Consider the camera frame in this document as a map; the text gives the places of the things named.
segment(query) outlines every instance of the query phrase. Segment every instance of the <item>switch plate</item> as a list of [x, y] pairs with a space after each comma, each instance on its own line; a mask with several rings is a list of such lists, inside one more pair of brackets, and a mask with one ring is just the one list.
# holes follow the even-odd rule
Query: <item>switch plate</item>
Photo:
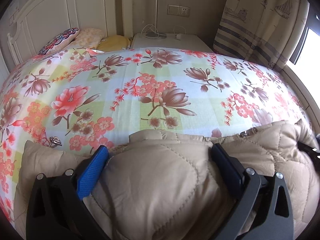
[[167, 14], [189, 17], [190, 7], [168, 4]]

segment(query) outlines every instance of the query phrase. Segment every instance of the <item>bed sheet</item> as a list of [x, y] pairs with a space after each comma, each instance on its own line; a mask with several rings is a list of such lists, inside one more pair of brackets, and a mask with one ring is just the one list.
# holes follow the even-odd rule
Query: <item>bed sheet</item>
[[0, 96], [0, 207], [13, 199], [26, 140], [93, 153], [143, 129], [227, 136], [300, 118], [302, 104], [278, 73], [214, 53], [143, 48], [97, 54], [68, 49], [18, 65]]

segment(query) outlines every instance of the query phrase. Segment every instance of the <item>headboard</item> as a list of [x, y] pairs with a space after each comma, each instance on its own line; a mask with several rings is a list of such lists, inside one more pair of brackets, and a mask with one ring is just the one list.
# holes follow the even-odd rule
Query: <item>headboard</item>
[[17, 31], [13, 37], [8, 33], [8, 45], [17, 65], [73, 27], [101, 29], [108, 37], [116, 35], [121, 24], [124, 36], [132, 37], [132, 0], [122, 0], [122, 15], [116, 0], [29, 0], [15, 22]]

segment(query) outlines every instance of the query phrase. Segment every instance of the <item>nightstand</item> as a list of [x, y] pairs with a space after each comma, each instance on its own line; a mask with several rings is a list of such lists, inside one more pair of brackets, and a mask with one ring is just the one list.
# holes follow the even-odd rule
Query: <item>nightstand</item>
[[196, 35], [182, 34], [181, 40], [177, 40], [174, 35], [169, 35], [162, 40], [148, 39], [137, 33], [132, 41], [131, 49], [159, 47], [159, 48], [173, 48], [173, 49], [188, 49], [203, 52], [213, 52], [201, 39]]

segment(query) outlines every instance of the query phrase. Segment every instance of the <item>gray wall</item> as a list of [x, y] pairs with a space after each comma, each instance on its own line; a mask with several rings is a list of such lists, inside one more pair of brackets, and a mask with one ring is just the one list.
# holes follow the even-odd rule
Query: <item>gray wall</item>
[[[19, 9], [28, 0], [19, 0]], [[161, 32], [173, 32], [175, 25], [186, 28], [187, 34], [196, 34], [207, 44], [212, 44], [217, 32], [226, 0], [159, 0], [158, 29]], [[190, 17], [167, 15], [168, 4], [190, 7]], [[146, 24], [153, 24], [154, 0], [133, 0], [133, 31], [141, 32]], [[14, 62], [7, 44], [7, 33], [13, 36], [17, 24], [9, 26], [9, 11], [0, 19], [0, 49], [9, 70]]]

